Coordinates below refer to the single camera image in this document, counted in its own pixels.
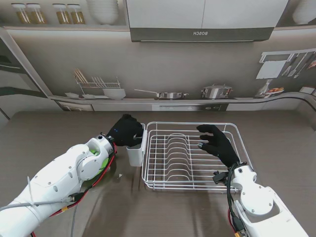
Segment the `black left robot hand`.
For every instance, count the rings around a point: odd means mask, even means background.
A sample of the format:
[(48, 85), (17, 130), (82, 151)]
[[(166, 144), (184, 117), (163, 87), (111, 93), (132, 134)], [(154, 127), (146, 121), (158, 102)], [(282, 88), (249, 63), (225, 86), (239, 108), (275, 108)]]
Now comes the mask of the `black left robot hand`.
[(124, 114), (107, 133), (117, 146), (134, 147), (142, 143), (144, 129), (130, 114)]

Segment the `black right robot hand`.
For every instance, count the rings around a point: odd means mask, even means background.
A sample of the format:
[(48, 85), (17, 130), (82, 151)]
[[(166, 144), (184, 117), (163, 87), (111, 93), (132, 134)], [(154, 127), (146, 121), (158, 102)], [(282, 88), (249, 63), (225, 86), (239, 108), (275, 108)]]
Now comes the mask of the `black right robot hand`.
[(207, 153), (219, 158), (219, 160), (227, 167), (232, 167), (235, 163), (239, 163), (239, 157), (235, 153), (230, 141), (225, 134), (215, 125), (202, 124), (197, 126), (197, 130), (201, 133), (209, 133), (210, 135), (201, 135), (200, 139), (205, 142), (198, 143), (198, 147)]

